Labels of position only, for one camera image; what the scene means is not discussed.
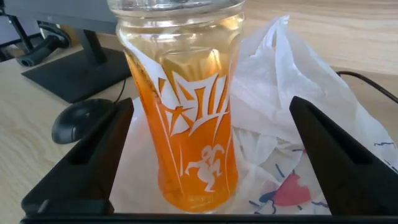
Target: white printed design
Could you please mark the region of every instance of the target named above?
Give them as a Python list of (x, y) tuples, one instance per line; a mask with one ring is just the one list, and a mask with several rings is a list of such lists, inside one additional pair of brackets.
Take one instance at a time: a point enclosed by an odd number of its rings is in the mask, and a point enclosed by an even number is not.
[(221, 153), (224, 154), (224, 149), (219, 144), (213, 149), (210, 146), (206, 146), (201, 151), (201, 160), (197, 162), (190, 162), (187, 169), (185, 169), (185, 173), (189, 175), (189, 170), (191, 168), (199, 168), (198, 177), (201, 181), (207, 183), (205, 188), (206, 192), (214, 192), (214, 190), (211, 189), (216, 181), (214, 173), (216, 173), (217, 177), (221, 175), (220, 160), (217, 159), (214, 161), (217, 151), (221, 151)]
[[(187, 120), (193, 122), (193, 126), (189, 132), (189, 135), (192, 135), (201, 125), (211, 119), (217, 118), (213, 136), (213, 139), (215, 139), (223, 116), (229, 113), (229, 111), (227, 111), (229, 103), (229, 85), (226, 84), (227, 76), (224, 75), (219, 77), (216, 73), (204, 80), (188, 82), (179, 74), (173, 72), (174, 80), (170, 81), (161, 64), (142, 53), (135, 46), (130, 44), (128, 40), (124, 42), (127, 43), (128, 47), (143, 64), (155, 86), (157, 94), (160, 96), (162, 104), (169, 109), (166, 112), (169, 135), (173, 136), (189, 130), (190, 127)], [(210, 107), (210, 95), (214, 88), (213, 111), (208, 111)], [(204, 90), (203, 98), (198, 99), (195, 90), (201, 89)], [(224, 92), (226, 92), (226, 97), (221, 100)], [(202, 117), (197, 119), (199, 103), (202, 105)]]
[[(181, 75), (173, 72), (173, 80), (170, 81), (161, 64), (146, 56), (140, 50), (135, 48), (135, 46), (131, 45), (129, 41), (124, 42), (134, 52), (141, 64), (143, 64), (148, 76), (155, 86), (155, 90), (157, 95), (160, 97), (161, 103), (166, 107), (166, 110), (164, 111), (167, 118), (166, 122), (168, 124), (168, 129), (166, 128), (159, 107), (156, 105), (162, 121), (162, 127), (166, 134), (168, 147), (174, 160), (175, 171), (178, 177), (181, 178), (183, 175), (182, 149), (180, 148), (180, 170), (178, 171), (169, 137), (185, 131), (189, 131), (188, 135), (191, 136), (201, 125), (211, 119), (217, 118), (213, 134), (214, 143), (223, 116), (229, 113), (229, 111), (227, 111), (229, 103), (229, 85), (227, 84), (227, 75), (219, 77), (218, 73), (216, 73), (204, 80), (188, 82), (186, 79), (181, 77)], [(197, 90), (203, 91), (203, 97), (201, 99), (198, 99)], [(211, 111), (209, 111), (210, 101), (213, 103), (213, 109)], [(207, 183), (205, 188), (206, 192), (213, 192), (211, 188), (215, 184), (214, 173), (216, 173), (217, 177), (221, 175), (221, 161), (219, 159), (215, 161), (217, 151), (221, 151), (224, 154), (224, 149), (219, 144), (217, 144), (213, 149), (211, 146), (206, 146), (201, 152), (202, 160), (189, 162), (188, 167), (185, 169), (185, 173), (189, 175), (189, 170), (191, 168), (199, 168), (198, 178)]]

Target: monitor stand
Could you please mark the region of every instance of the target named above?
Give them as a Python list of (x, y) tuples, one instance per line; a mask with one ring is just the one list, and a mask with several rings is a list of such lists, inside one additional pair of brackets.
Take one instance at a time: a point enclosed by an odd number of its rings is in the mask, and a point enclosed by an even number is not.
[(83, 50), (22, 73), (68, 103), (85, 100), (131, 75), (123, 52), (102, 48), (93, 31), (75, 32)]

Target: wooden desk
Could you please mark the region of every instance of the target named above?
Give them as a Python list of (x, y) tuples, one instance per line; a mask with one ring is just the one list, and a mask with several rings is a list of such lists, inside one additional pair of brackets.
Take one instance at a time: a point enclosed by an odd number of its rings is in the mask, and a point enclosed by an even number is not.
[[(373, 72), (369, 78), (398, 95), (398, 76), (385, 75), (398, 67), (398, 14), (393, 13), (397, 4), (395, 0), (248, 0), (246, 33), (276, 15), (291, 14), (291, 28), (331, 65), (369, 70)], [(119, 47), (114, 37), (101, 42)], [(76, 50), (57, 52), (51, 59)], [(73, 147), (51, 140), (53, 121), (68, 105), (20, 75), (23, 70), (15, 60), (0, 63), (0, 223), (17, 223), (22, 218), (22, 197)], [(398, 142), (398, 105), (362, 81), (346, 80)], [(129, 79), (123, 98), (137, 96), (133, 86)], [(120, 90), (121, 83), (94, 97), (115, 100)]]

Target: computer mouse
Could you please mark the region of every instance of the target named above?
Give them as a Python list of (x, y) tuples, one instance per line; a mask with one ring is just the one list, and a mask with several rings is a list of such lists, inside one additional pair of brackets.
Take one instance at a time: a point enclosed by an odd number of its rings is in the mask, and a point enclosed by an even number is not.
[(81, 139), (116, 105), (110, 100), (85, 100), (69, 106), (52, 126), (52, 140), (68, 144)]

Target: plastic bag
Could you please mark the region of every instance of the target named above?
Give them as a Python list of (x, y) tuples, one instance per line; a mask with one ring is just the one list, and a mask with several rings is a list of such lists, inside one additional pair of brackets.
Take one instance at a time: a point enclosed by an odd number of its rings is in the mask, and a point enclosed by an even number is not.
[[(330, 214), (289, 111), (293, 96), (311, 101), (386, 164), (398, 166), (396, 144), (386, 129), (287, 28), (288, 20), (274, 19), (243, 40), (231, 87), (239, 186), (219, 213)], [(133, 103), (134, 117), (111, 194), (115, 211), (180, 213), (159, 191), (149, 127), (141, 102)]]

